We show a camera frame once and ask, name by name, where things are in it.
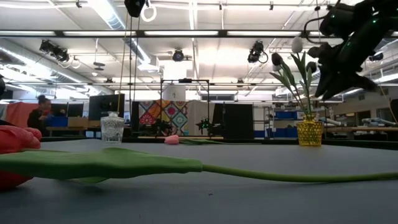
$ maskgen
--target tulip leaf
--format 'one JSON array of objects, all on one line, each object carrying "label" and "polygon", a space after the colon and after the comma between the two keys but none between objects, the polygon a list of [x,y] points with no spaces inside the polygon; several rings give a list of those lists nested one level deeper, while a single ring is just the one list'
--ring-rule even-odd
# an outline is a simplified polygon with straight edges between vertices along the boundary
[{"label": "tulip leaf", "polygon": [[306,85],[303,81],[300,81],[300,84],[301,84],[301,86],[302,86],[303,89],[304,89],[304,95],[305,95],[305,97],[307,97],[307,96],[308,96],[308,88],[307,88],[307,85]]},{"label": "tulip leaf", "polygon": [[290,54],[290,55],[292,56],[294,62],[296,63],[296,66],[301,74],[301,77],[303,78],[304,83],[307,84],[307,78],[306,78],[307,73],[305,71],[305,65],[294,54]]},{"label": "tulip leaf", "polygon": [[312,71],[311,71],[311,68],[310,68],[307,71],[307,85],[308,85],[308,88],[311,87],[311,82],[312,82]]},{"label": "tulip leaf", "polygon": [[296,87],[296,83],[295,83],[292,71],[290,70],[289,66],[286,65],[285,62],[282,62],[282,69],[284,71],[283,76],[287,77],[287,80],[289,81],[290,85]]},{"label": "tulip leaf", "polygon": [[158,156],[121,148],[98,152],[26,151],[0,155],[0,170],[27,177],[96,183],[109,178],[201,172],[194,159]]},{"label": "tulip leaf", "polygon": [[290,84],[289,84],[289,82],[287,82],[286,79],[284,79],[282,76],[280,76],[280,75],[278,75],[278,74],[276,74],[276,73],[274,73],[274,72],[270,72],[270,74],[271,74],[274,78],[278,79],[278,81],[280,81],[281,84],[283,84],[286,88],[288,88],[289,91],[292,91],[292,89],[291,89],[291,87],[290,87]]}]

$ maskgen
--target glass jar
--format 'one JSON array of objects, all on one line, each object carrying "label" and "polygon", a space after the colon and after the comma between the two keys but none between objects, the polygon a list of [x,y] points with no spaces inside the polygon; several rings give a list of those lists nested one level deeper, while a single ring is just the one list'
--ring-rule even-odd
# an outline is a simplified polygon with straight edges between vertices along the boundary
[{"label": "glass jar", "polygon": [[121,144],[124,131],[124,119],[119,112],[109,111],[109,116],[101,118],[102,141],[108,144]]}]

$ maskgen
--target colorful quilt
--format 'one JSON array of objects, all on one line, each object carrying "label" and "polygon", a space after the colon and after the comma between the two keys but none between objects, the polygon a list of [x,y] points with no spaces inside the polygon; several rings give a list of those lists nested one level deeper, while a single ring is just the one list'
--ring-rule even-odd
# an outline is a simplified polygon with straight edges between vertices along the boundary
[{"label": "colorful quilt", "polygon": [[[172,133],[188,135],[188,103],[185,101],[162,100],[162,120],[172,125]],[[139,103],[140,124],[154,124],[160,118],[160,100]]]}]

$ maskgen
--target yellow vase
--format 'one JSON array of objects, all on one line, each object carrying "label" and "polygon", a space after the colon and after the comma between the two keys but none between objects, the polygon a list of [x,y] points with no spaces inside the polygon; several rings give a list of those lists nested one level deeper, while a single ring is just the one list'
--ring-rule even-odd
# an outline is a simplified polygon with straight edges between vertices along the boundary
[{"label": "yellow vase", "polygon": [[323,123],[304,121],[297,123],[298,143],[301,146],[321,146]]}]

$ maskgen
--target computer screen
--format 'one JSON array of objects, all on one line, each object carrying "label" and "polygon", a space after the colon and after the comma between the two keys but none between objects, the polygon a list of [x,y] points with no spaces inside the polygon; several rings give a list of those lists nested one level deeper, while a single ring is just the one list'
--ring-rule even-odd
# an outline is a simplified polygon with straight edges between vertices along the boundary
[{"label": "computer screen", "polygon": [[88,106],[88,119],[90,121],[98,121],[102,117],[108,115],[109,111],[118,111],[119,117],[124,117],[124,94],[119,95],[104,95],[104,96],[91,96]]}]

